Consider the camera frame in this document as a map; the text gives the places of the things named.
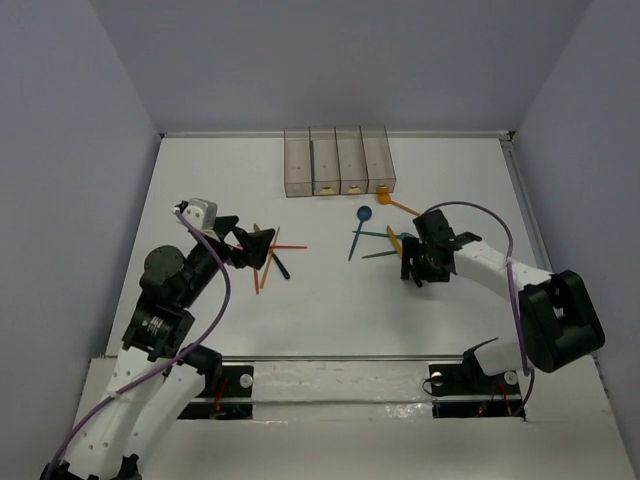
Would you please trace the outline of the teal fork lower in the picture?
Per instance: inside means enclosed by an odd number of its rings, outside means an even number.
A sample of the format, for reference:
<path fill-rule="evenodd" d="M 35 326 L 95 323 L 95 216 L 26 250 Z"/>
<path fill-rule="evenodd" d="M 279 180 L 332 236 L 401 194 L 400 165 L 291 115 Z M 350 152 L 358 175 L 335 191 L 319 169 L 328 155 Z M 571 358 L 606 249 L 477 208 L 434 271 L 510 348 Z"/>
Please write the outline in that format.
<path fill-rule="evenodd" d="M 361 258 L 362 259 L 370 259 L 370 258 L 380 258 L 380 257 L 386 257 L 386 256 L 393 256 L 393 255 L 397 255 L 397 256 L 402 256 L 402 248 L 398 249 L 398 250 L 390 250 L 390 251 L 383 251 L 383 252 L 376 252 L 376 253 L 371 253 L 371 254 L 366 254 L 363 255 Z"/>

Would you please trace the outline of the teal fork upper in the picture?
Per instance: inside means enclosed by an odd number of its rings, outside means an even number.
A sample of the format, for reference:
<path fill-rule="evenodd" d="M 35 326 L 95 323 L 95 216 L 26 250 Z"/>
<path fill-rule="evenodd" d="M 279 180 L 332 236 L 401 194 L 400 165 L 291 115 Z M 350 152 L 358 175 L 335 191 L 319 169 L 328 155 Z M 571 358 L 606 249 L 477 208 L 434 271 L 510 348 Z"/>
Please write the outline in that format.
<path fill-rule="evenodd" d="M 389 236 L 388 232 L 375 232 L 375 231 L 360 230 L 359 233 L 360 233 L 360 235 L 365 235 L 365 236 L 372 236 L 372 237 L 379 237 L 379 238 L 391 238 Z M 408 233 L 408 232 L 394 233 L 394 235 L 399 241 L 402 241 L 404 238 L 416 238 L 414 235 L 412 235 L 411 233 Z"/>

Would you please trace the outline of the yellow orange spoon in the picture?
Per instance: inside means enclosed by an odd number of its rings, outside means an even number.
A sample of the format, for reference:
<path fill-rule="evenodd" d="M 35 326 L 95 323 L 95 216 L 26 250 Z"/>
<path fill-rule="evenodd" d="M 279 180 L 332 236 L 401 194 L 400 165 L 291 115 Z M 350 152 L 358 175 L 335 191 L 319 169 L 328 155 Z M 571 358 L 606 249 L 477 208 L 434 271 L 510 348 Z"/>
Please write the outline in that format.
<path fill-rule="evenodd" d="M 381 204 L 381 205 L 391 205 L 394 207 L 397 207 L 413 216 L 419 216 L 420 212 L 416 211 L 406 205 L 403 205 L 395 200 L 392 199 L 390 192 L 387 189 L 378 189 L 376 191 L 376 198 L 377 201 Z"/>

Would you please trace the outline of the gold knife black handle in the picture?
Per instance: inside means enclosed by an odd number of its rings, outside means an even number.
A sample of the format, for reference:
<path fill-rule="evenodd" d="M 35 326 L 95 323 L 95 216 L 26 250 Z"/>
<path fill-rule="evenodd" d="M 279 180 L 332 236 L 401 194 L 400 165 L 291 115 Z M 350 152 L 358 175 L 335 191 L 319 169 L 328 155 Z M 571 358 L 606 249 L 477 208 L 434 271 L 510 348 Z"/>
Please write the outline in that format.
<path fill-rule="evenodd" d="M 260 227 L 254 223 L 254 231 L 261 231 Z M 288 272 L 288 270 L 286 269 L 286 267 L 284 266 L 284 264 L 282 263 L 282 261 L 280 260 L 280 258 L 278 257 L 278 255 L 274 252 L 271 252 L 271 257 L 272 257 L 272 261 L 276 264 L 277 268 L 279 269 L 280 273 L 283 275 L 285 280 L 290 280 L 291 275 Z"/>
<path fill-rule="evenodd" d="M 401 241 L 399 240 L 398 236 L 395 234 L 395 232 L 393 231 L 393 229 L 390 226 L 386 227 L 386 232 L 387 232 L 389 240 L 390 240 L 390 242 L 391 242 L 396 254 L 399 257 L 402 257 L 402 244 L 401 244 Z"/>

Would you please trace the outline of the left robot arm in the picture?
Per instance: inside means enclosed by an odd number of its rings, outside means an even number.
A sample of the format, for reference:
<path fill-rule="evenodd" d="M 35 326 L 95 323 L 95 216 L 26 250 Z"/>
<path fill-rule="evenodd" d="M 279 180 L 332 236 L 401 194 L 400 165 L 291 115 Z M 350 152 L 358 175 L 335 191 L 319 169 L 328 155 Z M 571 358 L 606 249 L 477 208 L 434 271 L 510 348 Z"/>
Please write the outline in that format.
<path fill-rule="evenodd" d="M 189 309 L 210 281 L 228 270 L 262 268 L 273 229 L 247 232 L 235 216 L 213 218 L 195 206 L 173 211 L 195 238 L 188 255 L 171 245 L 144 262 L 141 294 L 100 402 L 71 430 L 44 468 L 44 479 L 139 479 L 162 437 L 198 394 L 215 392 L 221 355 L 206 346 L 223 315 L 216 314 L 191 344 Z"/>

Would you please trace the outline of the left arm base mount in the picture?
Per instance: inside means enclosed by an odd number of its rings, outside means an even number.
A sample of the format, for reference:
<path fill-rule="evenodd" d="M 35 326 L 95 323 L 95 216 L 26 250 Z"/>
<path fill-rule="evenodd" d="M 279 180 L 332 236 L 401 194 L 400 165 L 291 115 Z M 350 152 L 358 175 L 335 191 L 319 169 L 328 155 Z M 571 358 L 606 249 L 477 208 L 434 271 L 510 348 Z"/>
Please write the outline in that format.
<path fill-rule="evenodd" d="M 215 385 L 206 384 L 178 416 L 179 420 L 251 420 L 254 366 L 224 363 Z"/>

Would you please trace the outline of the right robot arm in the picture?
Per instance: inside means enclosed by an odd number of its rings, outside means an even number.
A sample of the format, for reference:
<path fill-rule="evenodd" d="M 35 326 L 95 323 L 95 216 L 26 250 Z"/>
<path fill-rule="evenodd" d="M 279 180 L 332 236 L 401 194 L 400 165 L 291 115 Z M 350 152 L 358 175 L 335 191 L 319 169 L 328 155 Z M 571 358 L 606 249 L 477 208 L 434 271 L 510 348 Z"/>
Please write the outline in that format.
<path fill-rule="evenodd" d="M 474 233 L 455 233 L 439 209 L 425 211 L 413 224 L 416 236 L 402 242 L 402 279 L 422 286 L 462 277 L 505 299 L 514 317 L 514 339 L 492 338 L 467 349 L 459 372 L 444 375 L 444 384 L 462 382 L 482 392 L 497 375 L 553 373 L 604 346 L 605 332 L 577 273 L 529 266 Z"/>

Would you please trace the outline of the blue spoon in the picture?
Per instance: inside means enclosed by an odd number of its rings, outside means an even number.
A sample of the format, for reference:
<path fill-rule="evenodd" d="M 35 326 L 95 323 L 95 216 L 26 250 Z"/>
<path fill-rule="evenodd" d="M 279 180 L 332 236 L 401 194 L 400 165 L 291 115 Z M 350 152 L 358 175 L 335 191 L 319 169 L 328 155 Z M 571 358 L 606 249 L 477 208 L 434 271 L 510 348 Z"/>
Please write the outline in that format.
<path fill-rule="evenodd" d="M 349 251 L 349 255 L 348 255 L 348 260 L 351 261 L 353 258 L 353 255 L 355 253 L 355 249 L 361 234 L 361 229 L 364 225 L 365 222 L 369 221 L 372 217 L 372 209 L 367 206 L 367 205 L 363 205 L 360 206 L 357 210 L 357 219 L 358 219 L 358 226 L 354 232 L 354 237 L 351 243 L 351 247 L 350 247 L 350 251 Z"/>

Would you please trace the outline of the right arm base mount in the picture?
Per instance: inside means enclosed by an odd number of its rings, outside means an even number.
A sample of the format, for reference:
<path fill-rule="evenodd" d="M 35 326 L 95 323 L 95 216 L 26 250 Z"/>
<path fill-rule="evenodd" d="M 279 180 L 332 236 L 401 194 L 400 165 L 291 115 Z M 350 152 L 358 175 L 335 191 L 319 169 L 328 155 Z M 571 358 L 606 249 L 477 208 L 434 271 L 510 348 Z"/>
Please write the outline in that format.
<path fill-rule="evenodd" d="M 525 417 L 524 394 L 513 371 L 469 377 L 461 364 L 430 364 L 422 390 L 431 399 L 435 419 Z"/>

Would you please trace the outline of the teal fork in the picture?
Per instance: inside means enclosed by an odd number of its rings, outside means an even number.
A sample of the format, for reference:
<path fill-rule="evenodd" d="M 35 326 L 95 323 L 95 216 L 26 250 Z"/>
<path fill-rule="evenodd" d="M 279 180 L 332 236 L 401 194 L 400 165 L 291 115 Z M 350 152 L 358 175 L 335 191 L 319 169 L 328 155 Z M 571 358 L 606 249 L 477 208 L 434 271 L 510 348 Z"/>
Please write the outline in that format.
<path fill-rule="evenodd" d="M 388 232 L 375 232 L 375 231 L 360 230 L 359 233 L 360 233 L 360 235 L 365 235 L 365 236 L 372 236 L 372 237 L 379 237 L 379 238 L 391 238 L 389 236 Z M 402 241 L 404 238 L 416 238 L 414 235 L 412 235 L 411 233 L 408 233 L 408 232 L 394 233 L 394 235 L 399 241 Z"/>
<path fill-rule="evenodd" d="M 383 251 L 383 252 L 376 252 L 376 253 L 371 253 L 371 254 L 366 254 L 363 255 L 361 258 L 362 259 L 370 259 L 370 258 L 380 258 L 380 257 L 386 257 L 386 256 L 393 256 L 393 255 L 397 255 L 397 256 L 402 256 L 402 248 L 398 249 L 398 250 L 390 250 L 390 251 Z"/>

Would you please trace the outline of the yellow orange chopstick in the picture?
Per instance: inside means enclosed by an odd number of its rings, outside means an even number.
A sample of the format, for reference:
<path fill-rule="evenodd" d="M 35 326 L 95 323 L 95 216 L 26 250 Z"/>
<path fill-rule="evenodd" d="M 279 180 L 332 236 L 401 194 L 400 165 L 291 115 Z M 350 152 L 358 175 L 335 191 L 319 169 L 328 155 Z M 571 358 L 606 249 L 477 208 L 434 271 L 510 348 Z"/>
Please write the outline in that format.
<path fill-rule="evenodd" d="M 268 276 L 268 273 L 269 273 L 269 270 L 270 270 L 270 266 L 271 266 L 272 261 L 273 261 L 273 255 L 274 255 L 273 247 L 277 244 L 277 241 L 278 241 L 278 238 L 279 238 L 279 234 L 280 234 L 280 226 L 277 227 L 276 233 L 274 235 L 274 238 L 273 238 L 273 240 L 271 242 L 271 245 L 270 245 L 270 248 L 269 248 L 268 257 L 267 257 L 266 263 L 264 265 L 264 271 L 262 273 L 262 277 L 261 277 L 260 284 L 259 284 L 260 290 L 264 289 L 264 287 L 265 287 L 266 279 L 267 279 L 267 276 Z"/>

